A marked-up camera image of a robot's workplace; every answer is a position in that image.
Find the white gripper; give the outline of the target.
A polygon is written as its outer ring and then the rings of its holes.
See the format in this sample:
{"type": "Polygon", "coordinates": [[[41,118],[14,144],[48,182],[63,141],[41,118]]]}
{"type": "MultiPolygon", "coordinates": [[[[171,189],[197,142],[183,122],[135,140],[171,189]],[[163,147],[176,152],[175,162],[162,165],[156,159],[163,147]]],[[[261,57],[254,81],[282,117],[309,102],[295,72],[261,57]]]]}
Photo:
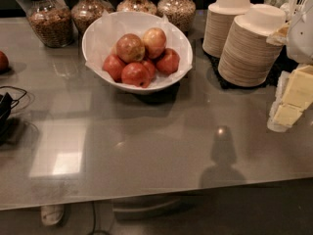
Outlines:
{"type": "Polygon", "coordinates": [[[271,33],[266,42],[275,46],[287,43],[287,55],[300,64],[292,72],[283,71],[278,79],[275,101],[267,127],[285,132],[313,103],[313,0],[304,0],[291,18],[271,33]]]}

